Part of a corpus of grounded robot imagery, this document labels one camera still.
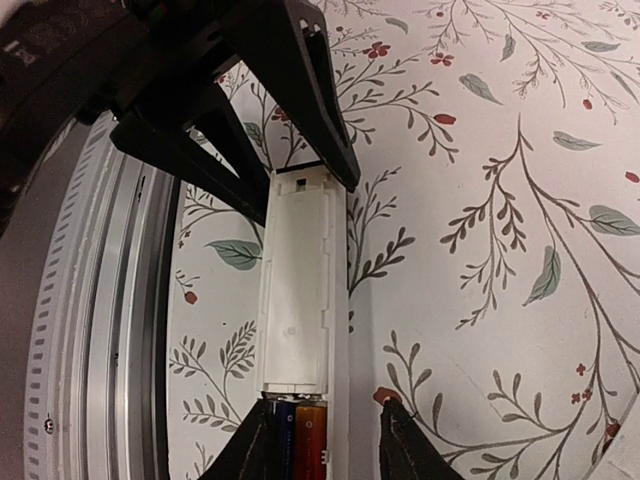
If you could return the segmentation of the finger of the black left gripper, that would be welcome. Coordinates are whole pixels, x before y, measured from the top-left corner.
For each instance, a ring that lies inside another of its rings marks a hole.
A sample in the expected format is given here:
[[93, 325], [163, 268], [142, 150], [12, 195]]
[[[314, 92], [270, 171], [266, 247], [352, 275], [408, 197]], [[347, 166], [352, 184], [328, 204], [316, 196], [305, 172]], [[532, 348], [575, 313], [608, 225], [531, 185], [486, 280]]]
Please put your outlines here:
[[308, 1], [240, 3], [239, 56], [348, 191], [361, 170], [340, 110], [323, 12]]

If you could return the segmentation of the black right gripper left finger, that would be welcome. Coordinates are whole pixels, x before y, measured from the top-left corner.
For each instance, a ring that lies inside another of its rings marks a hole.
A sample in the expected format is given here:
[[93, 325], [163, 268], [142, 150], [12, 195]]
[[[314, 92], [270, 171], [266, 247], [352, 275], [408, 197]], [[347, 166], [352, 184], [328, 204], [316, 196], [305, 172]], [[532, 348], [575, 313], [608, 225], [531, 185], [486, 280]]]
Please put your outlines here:
[[256, 401], [227, 445], [200, 479], [270, 479], [274, 460], [275, 430], [270, 402]]

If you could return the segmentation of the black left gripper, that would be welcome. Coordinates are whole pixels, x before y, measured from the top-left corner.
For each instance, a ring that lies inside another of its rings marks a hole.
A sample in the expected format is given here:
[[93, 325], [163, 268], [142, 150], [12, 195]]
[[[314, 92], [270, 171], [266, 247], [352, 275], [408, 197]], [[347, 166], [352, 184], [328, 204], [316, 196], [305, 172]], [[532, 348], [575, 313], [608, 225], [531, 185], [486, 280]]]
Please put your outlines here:
[[118, 150], [263, 225], [269, 176], [206, 82], [235, 57], [290, 108], [289, 2], [24, 3], [1, 26], [1, 127], [60, 130], [103, 96], [98, 112], [127, 112], [110, 135]]

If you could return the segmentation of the red battery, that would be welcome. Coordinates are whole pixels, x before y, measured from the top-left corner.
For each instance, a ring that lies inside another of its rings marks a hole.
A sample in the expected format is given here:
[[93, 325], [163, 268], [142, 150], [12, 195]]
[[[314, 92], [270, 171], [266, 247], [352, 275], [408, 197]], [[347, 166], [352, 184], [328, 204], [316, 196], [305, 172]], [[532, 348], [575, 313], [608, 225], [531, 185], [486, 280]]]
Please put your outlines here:
[[294, 480], [325, 480], [327, 408], [299, 405], [295, 411]]

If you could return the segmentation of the blue battery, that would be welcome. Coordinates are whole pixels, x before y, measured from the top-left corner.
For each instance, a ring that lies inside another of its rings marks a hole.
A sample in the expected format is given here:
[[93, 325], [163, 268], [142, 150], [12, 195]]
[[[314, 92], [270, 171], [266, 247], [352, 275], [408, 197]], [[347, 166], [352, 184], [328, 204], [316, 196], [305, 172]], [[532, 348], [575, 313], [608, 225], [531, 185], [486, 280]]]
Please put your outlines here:
[[296, 405], [273, 400], [270, 413], [275, 430], [275, 450], [269, 478], [291, 480], [294, 476]]

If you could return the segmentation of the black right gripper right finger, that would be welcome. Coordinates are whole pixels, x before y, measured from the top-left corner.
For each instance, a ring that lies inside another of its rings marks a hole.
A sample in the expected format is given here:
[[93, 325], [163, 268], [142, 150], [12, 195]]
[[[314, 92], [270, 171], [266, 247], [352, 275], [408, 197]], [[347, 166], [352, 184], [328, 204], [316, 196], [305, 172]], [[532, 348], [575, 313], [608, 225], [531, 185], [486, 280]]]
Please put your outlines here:
[[394, 397], [383, 400], [379, 470], [382, 480], [463, 480]]

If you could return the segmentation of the white remote control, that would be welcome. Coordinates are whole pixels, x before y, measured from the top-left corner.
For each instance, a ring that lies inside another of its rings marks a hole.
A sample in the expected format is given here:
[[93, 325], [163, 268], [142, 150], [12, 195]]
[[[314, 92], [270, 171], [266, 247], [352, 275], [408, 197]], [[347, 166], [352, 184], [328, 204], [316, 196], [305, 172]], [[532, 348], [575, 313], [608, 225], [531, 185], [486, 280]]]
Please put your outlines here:
[[346, 191], [321, 162], [271, 176], [256, 389], [327, 408], [326, 479], [349, 475]]

